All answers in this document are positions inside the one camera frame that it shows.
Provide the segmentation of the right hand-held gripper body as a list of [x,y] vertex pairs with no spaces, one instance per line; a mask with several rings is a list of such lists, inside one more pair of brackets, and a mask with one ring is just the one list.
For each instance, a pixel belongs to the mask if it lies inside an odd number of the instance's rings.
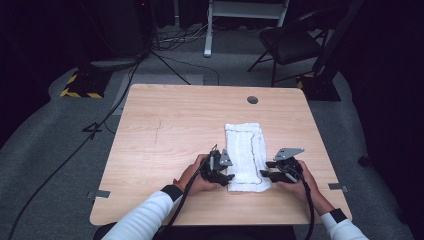
[[281,148],[274,157],[278,169],[274,182],[297,183],[303,177],[303,169],[295,159],[295,155],[304,151],[303,148]]

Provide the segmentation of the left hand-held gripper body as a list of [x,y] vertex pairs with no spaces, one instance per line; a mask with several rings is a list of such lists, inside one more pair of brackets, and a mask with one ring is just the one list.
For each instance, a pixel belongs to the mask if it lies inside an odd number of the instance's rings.
[[217,146],[214,146],[201,164],[200,174],[202,178],[208,182],[221,182],[218,179],[218,175],[220,173],[222,174],[223,170],[232,165],[233,163],[227,150],[219,150]]

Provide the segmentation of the white towel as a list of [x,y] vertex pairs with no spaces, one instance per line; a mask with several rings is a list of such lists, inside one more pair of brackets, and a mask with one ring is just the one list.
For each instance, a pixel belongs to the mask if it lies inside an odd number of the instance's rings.
[[228,174],[235,177],[228,185],[229,192],[264,192],[271,181],[263,177],[266,169],[266,144],[259,123],[226,124],[226,150],[232,161]]

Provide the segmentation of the person's left hand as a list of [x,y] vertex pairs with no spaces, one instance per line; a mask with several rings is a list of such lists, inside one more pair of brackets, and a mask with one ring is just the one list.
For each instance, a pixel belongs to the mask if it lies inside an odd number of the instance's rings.
[[186,190],[191,178],[194,177],[192,185],[189,188],[189,195],[194,195],[202,191],[213,191],[219,189],[221,187],[220,184],[207,182],[201,176],[196,175],[197,169],[206,157],[207,154],[199,154],[196,160],[183,171],[180,178],[178,180],[173,180],[173,184],[180,190]]

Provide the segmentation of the person's right hand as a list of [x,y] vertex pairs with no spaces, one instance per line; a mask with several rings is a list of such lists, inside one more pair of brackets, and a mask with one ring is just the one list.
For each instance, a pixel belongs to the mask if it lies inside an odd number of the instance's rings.
[[[298,163],[303,169],[304,180],[310,189],[311,199],[313,203],[316,203],[321,197],[321,193],[318,189],[317,183],[314,177],[312,176],[311,172],[309,171],[308,167],[306,166],[305,162],[302,160],[299,160]],[[304,203],[308,202],[306,188],[303,185],[303,182],[298,182],[298,183],[277,182],[276,185],[288,191],[289,193],[293,194],[300,201]]]

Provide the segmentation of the grey tape piece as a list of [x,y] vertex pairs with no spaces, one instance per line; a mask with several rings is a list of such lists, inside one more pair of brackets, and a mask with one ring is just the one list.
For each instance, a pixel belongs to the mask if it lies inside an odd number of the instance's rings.
[[350,192],[350,189],[341,183],[329,183],[330,190],[341,190],[344,193]]
[[108,198],[110,196],[110,191],[104,191],[104,190],[94,190],[89,191],[86,195],[88,199],[97,199],[97,198]]

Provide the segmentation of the person's dark lap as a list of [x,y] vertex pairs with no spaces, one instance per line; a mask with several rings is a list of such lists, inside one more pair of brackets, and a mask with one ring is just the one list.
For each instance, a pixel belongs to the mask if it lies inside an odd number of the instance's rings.
[[173,226],[111,223],[100,227],[93,240],[297,240],[291,226]]

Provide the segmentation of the black stand with slanted pole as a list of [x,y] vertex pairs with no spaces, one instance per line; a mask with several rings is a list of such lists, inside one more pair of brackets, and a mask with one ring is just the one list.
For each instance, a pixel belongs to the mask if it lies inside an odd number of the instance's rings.
[[353,0],[346,16],[335,28],[331,38],[327,42],[323,53],[313,65],[312,75],[303,74],[296,78],[297,87],[303,91],[307,100],[310,101],[339,101],[340,96],[333,84],[333,78],[338,72],[338,48],[343,38],[356,17],[364,0]]

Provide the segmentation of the black folding chair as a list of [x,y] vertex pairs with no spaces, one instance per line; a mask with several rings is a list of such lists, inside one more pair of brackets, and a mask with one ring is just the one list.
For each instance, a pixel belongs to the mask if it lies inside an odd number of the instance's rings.
[[288,80],[288,77],[276,78],[277,66],[319,57],[325,49],[329,31],[339,19],[337,8],[321,9],[308,12],[281,27],[261,31],[259,39],[265,51],[248,68],[248,72],[259,63],[271,61],[271,85]]

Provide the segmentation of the black stand base hazard stripes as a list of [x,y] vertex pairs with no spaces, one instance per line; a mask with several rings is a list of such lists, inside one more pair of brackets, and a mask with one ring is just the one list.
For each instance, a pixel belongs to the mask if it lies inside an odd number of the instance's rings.
[[95,70],[94,72],[86,73],[75,70],[60,96],[101,99],[105,96],[111,76],[111,71]]

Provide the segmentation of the black equipment case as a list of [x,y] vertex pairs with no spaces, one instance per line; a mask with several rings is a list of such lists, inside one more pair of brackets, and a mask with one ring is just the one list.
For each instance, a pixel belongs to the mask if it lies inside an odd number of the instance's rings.
[[149,0],[77,0],[87,18],[90,46],[101,58],[144,55],[153,35]]

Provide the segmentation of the white desk frame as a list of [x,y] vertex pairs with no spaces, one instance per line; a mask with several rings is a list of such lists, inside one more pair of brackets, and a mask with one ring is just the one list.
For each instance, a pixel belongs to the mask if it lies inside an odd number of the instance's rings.
[[238,17],[253,19],[277,20],[277,25],[284,22],[290,0],[281,3],[248,3],[224,0],[208,0],[207,33],[203,55],[208,58],[212,55],[213,20],[215,17]]

